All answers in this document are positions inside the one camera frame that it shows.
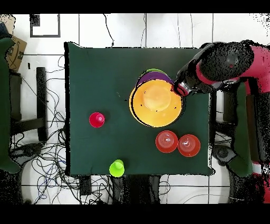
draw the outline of red cup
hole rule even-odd
[[[178,142],[179,152],[186,157],[193,157],[200,151],[200,140],[194,135],[184,135]]]
[[[170,130],[160,132],[156,138],[156,146],[163,153],[171,153],[176,149],[178,138],[175,133]]]
[[[93,127],[101,127],[105,122],[105,117],[103,114],[95,112],[90,115],[89,122]]]

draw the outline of tile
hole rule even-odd
[[[169,189],[164,186],[159,188],[159,199],[161,204],[207,204],[208,187],[172,186]]]
[[[230,187],[209,189],[209,204],[228,203]]]
[[[204,43],[212,43],[212,13],[192,13],[191,16],[194,48],[200,48]]]
[[[141,45],[145,28],[143,15],[143,13],[106,14],[107,26],[114,40],[114,47]],[[111,45],[112,40],[106,28],[104,15],[80,14],[80,46],[105,48]]]
[[[168,175],[162,175],[161,181],[167,181]],[[208,176],[203,175],[169,175],[170,185],[181,186],[208,186]]]
[[[199,48],[206,42],[212,42],[211,27],[210,13],[192,13],[191,17],[190,13],[148,13],[147,47],[192,48],[193,44],[194,48]]]
[[[46,79],[49,80],[46,86],[49,90],[54,91],[59,96],[59,104],[57,111],[65,117],[65,89],[64,80],[57,80],[51,78],[64,79],[64,70],[49,73],[55,70],[60,70],[59,66],[63,66],[64,56],[43,56],[43,55],[25,55],[23,57],[19,73],[23,77],[21,85],[21,114],[22,120],[36,118],[36,68],[45,67]],[[52,120],[54,115],[55,103],[57,103],[57,95],[51,91],[47,91],[47,120]]]
[[[76,197],[79,197],[77,190],[72,190],[72,192]],[[37,204],[79,204],[79,201],[73,196],[72,192],[69,188],[61,189],[56,186],[47,188],[42,198],[38,200]],[[30,199],[32,203],[34,203],[35,200],[39,197],[37,187],[22,186],[22,196],[24,200]]]
[[[101,184],[101,187],[104,187],[108,185],[108,178],[106,175],[91,175],[91,185],[92,186],[100,186]]]
[[[209,176],[210,186],[230,186],[228,169],[220,166],[215,158],[212,157],[212,168],[215,174]]]
[[[79,42],[79,15],[60,15],[60,38],[31,38],[30,17],[28,14],[14,14],[16,18],[13,34],[27,42],[25,54],[64,54],[64,42]],[[40,27],[33,27],[33,34],[54,34],[56,26],[55,14],[41,14]]]
[[[52,127],[48,129],[48,136],[50,136],[51,133],[53,133],[55,130],[58,128],[63,127],[63,123],[57,123],[53,122]],[[38,137],[36,136],[35,139],[32,140],[27,140],[24,143],[35,143],[38,142]],[[23,169],[23,174],[22,174],[22,185],[37,185],[38,179],[40,176],[45,175],[45,171],[48,172],[50,168],[52,167],[53,164],[53,159],[55,157],[55,153],[58,153],[60,160],[65,161],[66,158],[66,150],[65,148],[62,148],[60,146],[58,147],[53,147],[55,143],[57,143],[57,133],[52,135],[52,137],[48,140],[47,144],[43,147],[41,154],[46,153],[45,155],[42,155],[44,159],[40,157],[36,157],[33,160],[29,161],[26,163]],[[45,185],[43,178],[40,178],[39,185]]]
[[[267,45],[270,41],[266,18],[253,13],[214,13],[214,41],[252,40]]]

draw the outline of purple bowl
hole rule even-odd
[[[149,80],[153,80],[153,79],[164,80],[164,81],[173,85],[173,81],[170,79],[170,77],[168,77],[166,74],[164,74],[162,72],[158,72],[158,71],[150,71],[150,72],[146,73],[145,75],[143,75],[141,77],[140,81],[138,82],[138,85],[145,82],[145,81],[149,81]]]

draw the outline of table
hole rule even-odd
[[[105,175],[116,159],[124,161],[125,174],[202,174],[208,167],[209,95],[188,96],[181,118],[162,128],[137,122],[129,110],[129,96],[140,74],[156,68],[175,79],[199,49],[81,48],[65,43],[67,170],[70,175]],[[105,124],[93,128],[89,116],[105,115]],[[178,137],[194,134],[201,150],[187,158],[176,149],[164,154],[155,139],[162,130]]]

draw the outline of cardboard box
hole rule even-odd
[[[27,43],[15,36],[12,36],[11,39],[15,44],[8,50],[6,60],[10,69],[18,71]]]
[[[6,25],[9,34],[13,35],[14,24],[16,18],[12,15],[0,15],[0,23],[3,22]]]

